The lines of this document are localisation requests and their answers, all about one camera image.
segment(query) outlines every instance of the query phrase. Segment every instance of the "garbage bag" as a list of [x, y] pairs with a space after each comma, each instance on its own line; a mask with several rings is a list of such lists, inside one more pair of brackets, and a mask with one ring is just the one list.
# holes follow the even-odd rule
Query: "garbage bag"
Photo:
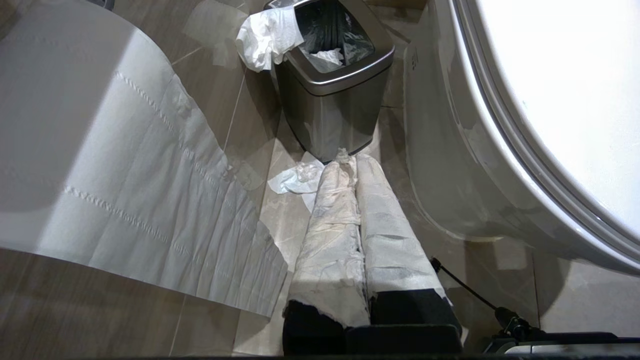
[[318, 53], [339, 49], [344, 57], [342, 65], [349, 66], [374, 52], [367, 34], [338, 0], [318, 0], [301, 6], [296, 9], [296, 20], [305, 39], [300, 49], [319, 72], [340, 66], [322, 59]]

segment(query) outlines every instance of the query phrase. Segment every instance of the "toilet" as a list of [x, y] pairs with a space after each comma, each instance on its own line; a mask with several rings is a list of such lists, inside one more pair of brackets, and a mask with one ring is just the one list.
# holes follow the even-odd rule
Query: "toilet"
[[640, 274], [640, 4], [429, 1], [405, 54], [423, 215]]

